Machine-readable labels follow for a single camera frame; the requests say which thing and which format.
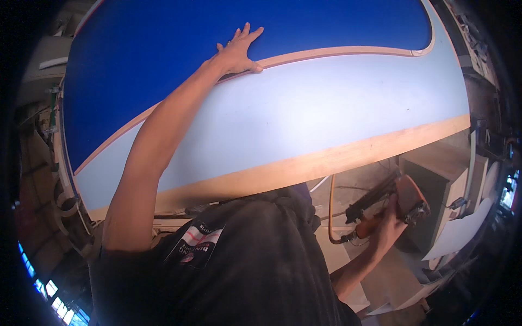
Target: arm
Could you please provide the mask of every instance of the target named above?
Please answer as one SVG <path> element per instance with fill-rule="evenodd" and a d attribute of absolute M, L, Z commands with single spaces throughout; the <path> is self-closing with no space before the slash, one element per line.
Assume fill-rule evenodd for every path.
<path fill-rule="evenodd" d="M 383 221 L 370 237 L 370 245 L 352 261 L 330 275 L 332 286 L 339 300 L 346 298 L 392 247 L 407 224 L 397 220 L 395 207 L 397 196 L 391 195 Z"/>
<path fill-rule="evenodd" d="M 159 179 L 199 107 L 223 75 L 263 70 L 246 56 L 263 28 L 250 34 L 249 31 L 250 24 L 246 23 L 243 31 L 236 30 L 227 47 L 218 43 L 218 53 L 158 104 L 143 123 L 107 212 L 103 228 L 106 249 L 150 249 Z"/>

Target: black t-shirt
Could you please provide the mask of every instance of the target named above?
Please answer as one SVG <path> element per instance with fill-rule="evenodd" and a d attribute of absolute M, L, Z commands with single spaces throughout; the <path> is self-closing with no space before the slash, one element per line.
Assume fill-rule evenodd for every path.
<path fill-rule="evenodd" d="M 212 206 L 152 250 L 90 264 L 101 325 L 360 325 L 290 188 Z"/>

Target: light blue panel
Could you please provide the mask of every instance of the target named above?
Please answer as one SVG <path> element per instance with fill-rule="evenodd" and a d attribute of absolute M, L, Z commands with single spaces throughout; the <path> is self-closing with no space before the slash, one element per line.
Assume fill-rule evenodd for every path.
<path fill-rule="evenodd" d="M 345 55 L 266 69 L 214 87 L 158 191 L 469 113 L 440 21 L 420 57 Z M 88 209 L 110 203 L 137 125 L 76 177 Z"/>

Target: hand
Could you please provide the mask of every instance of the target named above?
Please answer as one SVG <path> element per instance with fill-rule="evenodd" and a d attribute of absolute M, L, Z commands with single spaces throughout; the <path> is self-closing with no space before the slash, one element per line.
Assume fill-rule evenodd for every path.
<path fill-rule="evenodd" d="M 408 226 L 397 219 L 397 195 L 389 197 L 388 206 L 384 212 L 384 218 L 373 235 L 370 236 L 369 250 L 373 251 L 375 257 L 380 260 L 392 247 L 401 233 Z"/>
<path fill-rule="evenodd" d="M 242 73 L 245 70 L 252 70 L 255 72 L 263 71 L 263 67 L 250 60 L 246 56 L 246 51 L 250 44 L 261 35 L 263 27 L 259 27 L 254 32 L 250 33 L 250 24 L 246 23 L 243 31 L 239 28 L 234 33 L 234 38 L 223 47 L 218 43 L 218 53 L 212 57 L 212 61 L 220 66 L 224 75 L 231 73 Z"/>

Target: person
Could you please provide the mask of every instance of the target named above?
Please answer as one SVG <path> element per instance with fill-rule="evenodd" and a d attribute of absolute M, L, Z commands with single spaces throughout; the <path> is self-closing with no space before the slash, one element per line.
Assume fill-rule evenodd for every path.
<path fill-rule="evenodd" d="M 263 71 L 246 55 L 262 32 L 246 23 L 226 47 L 217 44 L 139 130 L 89 266 L 101 325 L 360 324 L 341 300 L 406 228 L 395 196 L 367 249 L 332 275 L 310 194 L 299 186 L 212 205 L 150 249 L 160 176 L 213 85 Z"/>

